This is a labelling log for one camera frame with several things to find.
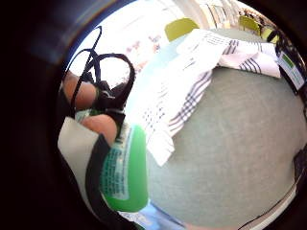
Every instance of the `gray table surface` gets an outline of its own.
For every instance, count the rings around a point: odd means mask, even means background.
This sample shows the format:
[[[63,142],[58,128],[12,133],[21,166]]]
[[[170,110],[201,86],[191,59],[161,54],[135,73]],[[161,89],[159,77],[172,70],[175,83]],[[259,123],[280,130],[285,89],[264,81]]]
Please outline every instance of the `gray table surface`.
[[[214,32],[264,42],[242,31]],[[154,56],[140,85],[177,56],[183,39]],[[284,79],[215,68],[168,162],[158,167],[148,155],[151,199],[176,218],[208,227],[239,227],[264,213],[294,183],[292,160],[307,140],[302,108]]]

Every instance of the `chair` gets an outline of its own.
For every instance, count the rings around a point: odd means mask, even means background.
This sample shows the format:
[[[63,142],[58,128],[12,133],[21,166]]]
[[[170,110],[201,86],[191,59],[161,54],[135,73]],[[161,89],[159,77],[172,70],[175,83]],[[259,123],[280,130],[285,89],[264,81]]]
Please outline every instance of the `chair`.
[[[167,24],[164,31],[168,40],[172,41],[199,28],[199,25],[192,19],[184,17]]]
[[[239,25],[244,29],[247,28],[249,30],[254,31],[257,35],[261,35],[261,30],[259,25],[255,20],[246,16],[239,16]]]

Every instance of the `green label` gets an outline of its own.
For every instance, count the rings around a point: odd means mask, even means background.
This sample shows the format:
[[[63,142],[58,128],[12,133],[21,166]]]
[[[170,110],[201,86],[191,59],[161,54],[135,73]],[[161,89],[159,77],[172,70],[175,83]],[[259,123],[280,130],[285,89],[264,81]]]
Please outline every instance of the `green label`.
[[[281,52],[278,63],[286,72],[296,90],[300,89],[300,87],[305,83],[305,80],[299,73],[295,64],[288,58],[288,56],[286,56],[284,52]]]
[[[129,198],[130,133],[130,128],[123,124],[120,136],[106,156],[100,186],[104,195],[122,200]]]

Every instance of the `plaid cloth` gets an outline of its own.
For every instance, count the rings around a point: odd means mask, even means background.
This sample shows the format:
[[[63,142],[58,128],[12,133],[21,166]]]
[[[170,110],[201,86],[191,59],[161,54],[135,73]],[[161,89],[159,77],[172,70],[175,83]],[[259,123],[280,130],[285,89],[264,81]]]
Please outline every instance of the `plaid cloth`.
[[[172,137],[192,116],[216,66],[280,78],[271,43],[230,39],[209,31],[194,30],[177,46],[178,56],[153,76],[154,84],[134,120],[147,135],[147,150],[163,166],[175,150]]]

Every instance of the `yellow chair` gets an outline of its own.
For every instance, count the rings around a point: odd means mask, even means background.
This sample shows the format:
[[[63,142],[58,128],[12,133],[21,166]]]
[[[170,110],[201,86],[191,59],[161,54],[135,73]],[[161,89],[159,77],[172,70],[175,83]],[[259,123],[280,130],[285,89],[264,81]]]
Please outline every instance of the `yellow chair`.
[[[169,41],[172,41],[199,28],[199,25],[192,19],[184,17],[167,24],[164,31]]]
[[[242,15],[239,16],[239,25],[242,26],[244,29],[247,28],[247,29],[255,32],[257,35],[261,34],[261,30],[260,30],[259,25],[252,18],[242,16]]]
[[[271,34],[272,31],[273,31],[273,30],[272,30],[271,28],[265,27],[265,28],[263,29],[263,32],[261,33],[262,39],[268,41],[268,37],[269,37],[269,35]],[[276,35],[270,42],[276,44],[277,41],[278,41],[278,39],[279,39],[279,36]]]

